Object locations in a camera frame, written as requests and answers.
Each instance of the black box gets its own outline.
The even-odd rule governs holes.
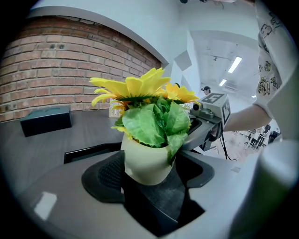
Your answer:
[[[35,110],[20,120],[26,137],[71,127],[71,108],[49,107]]]

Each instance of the white sleeve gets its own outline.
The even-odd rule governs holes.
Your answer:
[[[259,46],[259,77],[255,105],[273,118],[267,104],[290,78],[298,64],[298,50],[279,18],[260,0],[256,0]]]

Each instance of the dark gray table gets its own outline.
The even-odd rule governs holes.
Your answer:
[[[120,142],[108,110],[72,112],[72,128],[25,137],[19,120],[0,123],[0,163],[15,195],[64,162],[64,153]]]

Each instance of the flower pot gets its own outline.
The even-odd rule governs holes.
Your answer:
[[[143,185],[157,185],[170,173],[169,146],[150,148],[124,135],[121,150],[125,151],[125,172]]]

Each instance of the brick wall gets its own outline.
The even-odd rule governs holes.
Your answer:
[[[0,67],[0,122],[31,110],[71,105],[72,111],[106,109],[91,101],[91,77],[124,81],[161,63],[126,36],[77,18],[29,19],[7,46]]]

